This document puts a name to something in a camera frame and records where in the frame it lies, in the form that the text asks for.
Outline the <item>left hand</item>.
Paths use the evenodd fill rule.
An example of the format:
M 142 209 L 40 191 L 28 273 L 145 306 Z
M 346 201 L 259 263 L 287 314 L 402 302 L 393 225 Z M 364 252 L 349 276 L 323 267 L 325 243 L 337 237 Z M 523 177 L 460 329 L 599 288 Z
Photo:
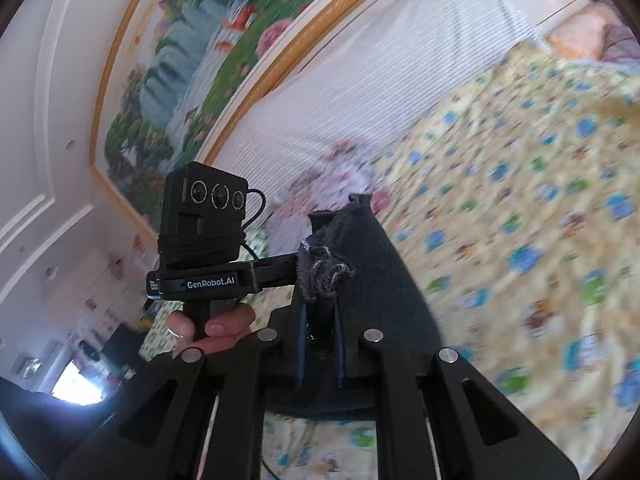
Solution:
M 205 354 L 223 352 L 233 348 L 249 335 L 255 321 L 254 309 L 248 304 L 238 304 L 234 309 L 217 315 L 204 325 L 204 336 L 196 334 L 193 322 L 181 311 L 172 312 L 166 320 L 167 329 L 175 337 L 173 356 L 186 348 L 198 348 Z

